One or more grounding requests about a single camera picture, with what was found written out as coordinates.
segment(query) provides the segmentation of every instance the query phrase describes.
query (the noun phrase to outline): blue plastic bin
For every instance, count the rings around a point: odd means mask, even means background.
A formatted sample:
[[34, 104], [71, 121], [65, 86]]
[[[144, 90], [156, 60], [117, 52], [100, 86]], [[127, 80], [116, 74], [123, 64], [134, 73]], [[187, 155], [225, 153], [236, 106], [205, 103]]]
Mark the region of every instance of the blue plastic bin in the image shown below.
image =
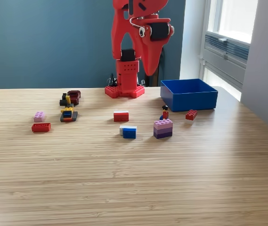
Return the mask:
[[216, 107], [218, 91], [200, 79], [163, 80], [161, 98], [173, 112]]

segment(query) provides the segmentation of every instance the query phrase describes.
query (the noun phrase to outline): white wall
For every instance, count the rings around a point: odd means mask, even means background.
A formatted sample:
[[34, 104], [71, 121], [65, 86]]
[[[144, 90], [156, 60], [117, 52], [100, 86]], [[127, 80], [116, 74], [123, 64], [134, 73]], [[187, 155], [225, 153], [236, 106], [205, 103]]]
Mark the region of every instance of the white wall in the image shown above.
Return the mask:
[[199, 78], [205, 3], [186, 0], [180, 79]]
[[242, 103], [268, 123], [268, 0], [259, 0]]

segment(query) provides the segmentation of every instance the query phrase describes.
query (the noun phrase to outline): red and white lego brick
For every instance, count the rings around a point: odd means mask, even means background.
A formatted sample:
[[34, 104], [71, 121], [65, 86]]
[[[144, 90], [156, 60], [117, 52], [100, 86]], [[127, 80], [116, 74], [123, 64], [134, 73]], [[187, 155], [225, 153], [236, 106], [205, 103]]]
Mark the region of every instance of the red and white lego brick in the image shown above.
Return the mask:
[[123, 135], [123, 129], [136, 129], [136, 134], [137, 134], [137, 126], [120, 126], [119, 127], [120, 136]]
[[173, 127], [173, 122], [170, 119], [159, 120], [154, 122], [154, 128], [156, 130], [167, 129]]
[[185, 123], [192, 125], [195, 122], [195, 119], [196, 119], [196, 116], [197, 115], [198, 115], [198, 111], [196, 111], [196, 110], [190, 110], [185, 115]]
[[129, 121], [129, 111], [114, 111], [114, 121]]
[[44, 112], [37, 112], [33, 118], [34, 122], [42, 122], [45, 120]]

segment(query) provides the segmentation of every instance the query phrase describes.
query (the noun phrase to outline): blue and white lego brick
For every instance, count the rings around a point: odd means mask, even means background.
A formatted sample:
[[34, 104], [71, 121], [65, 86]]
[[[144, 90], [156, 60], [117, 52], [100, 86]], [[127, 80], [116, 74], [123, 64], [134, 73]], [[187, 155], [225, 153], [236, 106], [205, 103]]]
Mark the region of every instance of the blue and white lego brick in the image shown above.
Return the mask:
[[120, 136], [123, 136], [123, 129], [136, 129], [137, 130], [137, 126], [120, 126], [119, 127]]
[[137, 129], [123, 129], [123, 138], [127, 139], [136, 139], [137, 137]]

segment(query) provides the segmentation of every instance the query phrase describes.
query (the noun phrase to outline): stacked lego bricks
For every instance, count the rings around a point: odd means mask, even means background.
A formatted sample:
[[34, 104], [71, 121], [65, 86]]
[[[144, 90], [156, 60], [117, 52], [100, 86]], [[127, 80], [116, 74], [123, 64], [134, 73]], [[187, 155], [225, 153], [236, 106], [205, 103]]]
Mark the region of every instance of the stacked lego bricks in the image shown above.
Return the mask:
[[[37, 112], [33, 118], [34, 122], [43, 122], [45, 121], [45, 113], [44, 112]], [[48, 132], [51, 129], [50, 123], [35, 123], [31, 127], [32, 132]]]
[[129, 111], [114, 111], [114, 121], [129, 121]]
[[119, 133], [123, 138], [136, 139], [137, 137], [137, 126], [120, 126]]
[[154, 122], [154, 137], [157, 139], [172, 136], [173, 123], [170, 119]]
[[198, 111], [196, 111], [196, 110], [190, 110], [185, 115], [185, 123], [192, 125], [195, 122], [195, 119], [196, 119], [196, 116], [197, 115], [198, 115]]

